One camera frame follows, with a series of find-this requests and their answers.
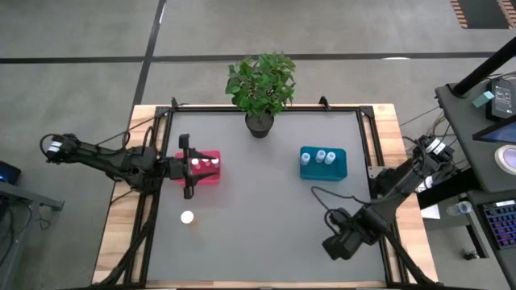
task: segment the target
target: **potted plant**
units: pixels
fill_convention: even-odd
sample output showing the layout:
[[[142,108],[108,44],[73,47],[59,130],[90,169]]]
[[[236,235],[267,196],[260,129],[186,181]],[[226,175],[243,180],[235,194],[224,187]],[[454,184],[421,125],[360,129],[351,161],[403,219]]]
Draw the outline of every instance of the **potted plant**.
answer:
[[[257,138],[267,136],[274,123],[274,115],[287,102],[292,103],[292,73],[296,65],[284,54],[262,54],[257,60],[246,57],[229,66],[226,93],[231,102],[246,112],[245,123]]]

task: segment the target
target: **white label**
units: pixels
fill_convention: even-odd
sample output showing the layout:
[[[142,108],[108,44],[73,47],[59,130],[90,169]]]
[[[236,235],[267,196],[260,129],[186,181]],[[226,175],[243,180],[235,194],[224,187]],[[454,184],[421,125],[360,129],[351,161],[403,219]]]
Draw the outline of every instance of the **white label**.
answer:
[[[505,206],[505,205],[513,205],[513,204],[514,204],[514,201],[500,201],[500,202],[496,203],[497,206]]]
[[[436,155],[438,155],[439,153],[441,153],[441,151],[446,147],[446,144],[444,143],[441,143],[440,145],[437,146],[436,149],[434,149],[434,153]]]
[[[47,151],[58,152],[59,148],[58,147],[54,147],[54,146],[50,146]]]
[[[425,151],[427,153],[432,152],[440,143],[441,143],[441,140],[435,138],[434,141],[432,141],[432,143],[430,145],[428,145],[428,147]]]

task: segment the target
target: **concrete floor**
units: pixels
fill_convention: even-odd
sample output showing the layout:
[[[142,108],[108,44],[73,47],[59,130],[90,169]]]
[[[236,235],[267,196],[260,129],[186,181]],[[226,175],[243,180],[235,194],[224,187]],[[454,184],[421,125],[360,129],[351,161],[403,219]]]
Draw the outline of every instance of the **concrete floor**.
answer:
[[[0,0],[0,58],[143,56],[157,3]],[[155,55],[483,52],[513,36],[508,30],[461,29],[448,0],[168,0]],[[295,102],[313,103],[325,95],[334,103],[394,103],[402,123],[437,106],[436,86],[460,80],[482,61],[298,61]],[[153,64],[142,103],[169,103],[172,96],[180,102],[228,103],[227,65]],[[0,127],[0,160],[23,170],[20,186],[66,200],[49,230],[30,228],[18,288],[89,284],[113,184],[81,165],[46,164],[38,142],[51,132],[74,132],[95,142],[125,129],[140,67],[0,65],[0,120],[9,124]],[[515,69],[510,62],[502,70]],[[402,127],[402,133],[417,138],[438,114]],[[458,143],[454,148],[461,160]],[[470,245],[465,230],[433,230],[428,236],[442,282],[507,289],[492,259],[466,262],[452,254]]]

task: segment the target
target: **blue container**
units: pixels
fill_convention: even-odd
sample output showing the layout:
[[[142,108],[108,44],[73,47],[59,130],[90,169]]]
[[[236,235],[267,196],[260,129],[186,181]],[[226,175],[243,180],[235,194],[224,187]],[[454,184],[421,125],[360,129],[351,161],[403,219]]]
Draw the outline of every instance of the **blue container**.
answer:
[[[324,150],[335,153],[335,160],[332,164],[327,165],[323,162],[315,162],[317,151]],[[303,180],[325,180],[325,181],[341,181],[347,176],[347,158],[346,151],[339,148],[325,148],[303,146],[299,153],[298,163],[303,153],[310,154],[310,161],[307,165],[299,164],[299,176]]]

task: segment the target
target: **black plant pot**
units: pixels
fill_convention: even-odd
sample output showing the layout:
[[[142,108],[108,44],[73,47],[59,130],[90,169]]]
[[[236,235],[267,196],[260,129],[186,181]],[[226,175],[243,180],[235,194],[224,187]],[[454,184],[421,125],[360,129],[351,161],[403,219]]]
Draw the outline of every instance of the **black plant pot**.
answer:
[[[251,131],[251,134],[256,138],[263,138],[267,136],[268,132],[273,127],[274,117],[270,113],[260,115],[245,115],[245,124]]]

